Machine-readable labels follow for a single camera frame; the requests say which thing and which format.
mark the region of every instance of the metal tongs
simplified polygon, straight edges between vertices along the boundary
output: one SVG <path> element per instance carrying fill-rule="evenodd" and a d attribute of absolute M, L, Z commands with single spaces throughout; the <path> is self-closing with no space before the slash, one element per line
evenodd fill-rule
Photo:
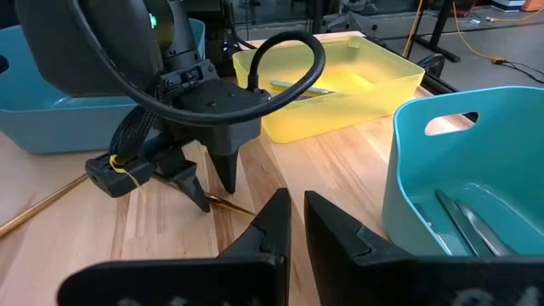
<path fill-rule="evenodd" d="M 442 190 L 436 190 L 435 195 L 474 255 L 493 257 L 516 254 L 468 205 L 453 200 Z"/>

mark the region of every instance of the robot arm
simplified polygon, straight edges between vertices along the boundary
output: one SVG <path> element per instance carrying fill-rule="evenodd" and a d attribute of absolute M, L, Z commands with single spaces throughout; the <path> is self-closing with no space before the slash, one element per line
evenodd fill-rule
<path fill-rule="evenodd" d="M 181 0 L 17 0 L 21 26 L 42 76 L 78 97 L 127 95 L 139 106 L 117 129 L 109 155 L 87 163 L 91 179 L 122 196 L 151 176 L 175 184 L 203 211 L 209 203 L 196 166 L 179 147 L 198 140 L 208 148 L 225 189 L 234 192 L 238 148 L 260 134 L 260 118 L 295 100 L 325 67 L 319 41 L 302 31 L 280 33 L 255 51 L 248 88 L 221 81 L 201 59 Z M 310 70 L 270 98 L 258 88 L 258 64 L 278 43 L 298 40 L 314 53 Z M 151 126 L 161 135 L 145 143 Z"/>

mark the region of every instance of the wooden table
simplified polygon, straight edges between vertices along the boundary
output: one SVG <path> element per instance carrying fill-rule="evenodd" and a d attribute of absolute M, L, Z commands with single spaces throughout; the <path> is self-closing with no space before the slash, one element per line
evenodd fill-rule
<path fill-rule="evenodd" d="M 451 130 L 462 122 L 433 124 Z M 391 117 L 290 144 L 274 143 L 262 133 L 240 149 L 233 195 L 224 191 L 205 147 L 195 142 L 184 151 L 198 163 L 204 190 L 250 211 L 258 212 L 278 188 L 289 189 L 294 204 L 290 305 L 315 306 L 319 299 L 306 250 L 303 193 L 318 191 L 385 236 L 381 210 L 392 135 Z M 77 178 L 84 161 L 96 155 L 30 156 L 0 135 L 2 221 Z M 214 257 L 251 222 L 223 209 L 205 214 L 155 180 L 143 190 L 144 197 L 134 191 L 111 199 L 86 180 L 0 240 L 0 305 L 54 305 L 66 276 L 102 261 Z"/>

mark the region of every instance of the green light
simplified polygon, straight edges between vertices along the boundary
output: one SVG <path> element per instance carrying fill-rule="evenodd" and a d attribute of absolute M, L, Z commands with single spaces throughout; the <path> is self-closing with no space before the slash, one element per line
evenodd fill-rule
<path fill-rule="evenodd" d="M 155 29 L 156 27 L 156 17 L 150 14 L 151 27 Z"/>

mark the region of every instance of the blue tray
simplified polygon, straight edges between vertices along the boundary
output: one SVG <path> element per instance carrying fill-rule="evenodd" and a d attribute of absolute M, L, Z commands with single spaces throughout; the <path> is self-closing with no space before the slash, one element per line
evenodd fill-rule
<path fill-rule="evenodd" d="M 472 111 L 479 119 L 467 130 L 425 134 L 436 117 Z M 544 89 L 523 87 L 401 106 L 382 211 L 391 240 L 416 255 L 472 255 L 434 195 L 440 189 L 470 206 L 517 253 L 544 255 L 542 114 Z"/>
<path fill-rule="evenodd" d="M 205 25 L 190 21 L 205 56 Z M 135 106 L 128 97 L 67 97 L 44 81 L 19 26 L 0 31 L 0 56 L 9 68 L 0 74 L 0 131 L 35 154 L 106 150 L 122 118 Z"/>

